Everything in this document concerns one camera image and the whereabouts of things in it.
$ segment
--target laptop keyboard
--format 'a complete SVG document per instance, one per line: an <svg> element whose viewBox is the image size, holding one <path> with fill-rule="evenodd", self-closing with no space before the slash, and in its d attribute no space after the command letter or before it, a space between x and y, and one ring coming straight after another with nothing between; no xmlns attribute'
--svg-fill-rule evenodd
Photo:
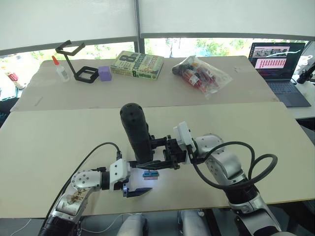
<svg viewBox="0 0 315 236"><path fill-rule="evenodd" d="M271 83L268 82L269 87L274 93L298 93L297 88L293 83Z"/></svg>

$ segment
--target orange bottle cap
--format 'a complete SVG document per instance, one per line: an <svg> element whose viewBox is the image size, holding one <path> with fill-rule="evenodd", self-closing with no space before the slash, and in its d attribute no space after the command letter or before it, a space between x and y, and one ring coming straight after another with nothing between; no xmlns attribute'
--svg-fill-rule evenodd
<svg viewBox="0 0 315 236"><path fill-rule="evenodd" d="M54 64L59 65L59 61L55 58L55 56L51 56L53 58Z"/></svg>

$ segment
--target book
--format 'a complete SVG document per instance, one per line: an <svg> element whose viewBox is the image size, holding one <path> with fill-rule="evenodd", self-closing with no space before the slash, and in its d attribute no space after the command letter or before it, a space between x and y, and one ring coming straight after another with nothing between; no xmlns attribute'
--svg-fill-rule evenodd
<svg viewBox="0 0 315 236"><path fill-rule="evenodd" d="M110 68L115 74L156 80L162 65L163 57L122 51Z"/></svg>

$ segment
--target white table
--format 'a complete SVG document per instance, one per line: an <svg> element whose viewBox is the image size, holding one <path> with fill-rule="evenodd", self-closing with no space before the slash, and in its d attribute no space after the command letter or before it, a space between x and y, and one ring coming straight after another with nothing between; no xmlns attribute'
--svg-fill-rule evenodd
<svg viewBox="0 0 315 236"><path fill-rule="evenodd" d="M296 84L297 89L303 94L303 96L311 104L311 107L290 107L289 111L296 119L303 118L314 118L315 117L315 86L310 82L306 81L303 84Z"/></svg>
<svg viewBox="0 0 315 236"><path fill-rule="evenodd" d="M83 109L13 112L0 129L0 217L44 217L61 186L96 145L112 141L123 157L134 154L121 125L120 109ZM224 141L243 141L257 157L273 153L274 171L257 184L265 202L279 203L315 198L314 145L280 102L217 104L144 108L151 134L172 134L186 121L192 135L215 133ZM247 173L249 151L235 152ZM155 158L162 157L158 149ZM84 169L109 166L116 160L113 147L102 147ZM267 165L255 167L253 176ZM205 165L203 173L211 178ZM143 170L132 171L133 187L153 187L148 193L123 198L121 191L101 191L89 198L85 214L112 214L227 206L223 191L209 187L191 165L159 171L158 180L143 180Z"/></svg>
<svg viewBox="0 0 315 236"><path fill-rule="evenodd" d="M92 84L76 81L73 77L68 83L61 82L50 60L42 63L11 111L120 108L130 101L141 103L143 107L278 101L246 57L201 59L233 78L209 100L180 76L172 74L172 67L183 58L164 59L157 81L113 74L112 81L102 82L98 78ZM111 65L113 61L73 60L72 64L77 71L84 65L98 68ZM66 61L61 64L71 75Z"/></svg>

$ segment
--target plastic bag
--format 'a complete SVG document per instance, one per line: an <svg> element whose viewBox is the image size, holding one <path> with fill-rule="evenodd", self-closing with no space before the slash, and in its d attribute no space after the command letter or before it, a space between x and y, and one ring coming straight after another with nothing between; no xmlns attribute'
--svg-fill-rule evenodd
<svg viewBox="0 0 315 236"><path fill-rule="evenodd" d="M196 56L190 56L172 68L174 75L180 75L190 85L198 88L208 99L232 81L225 72L205 63Z"/></svg>

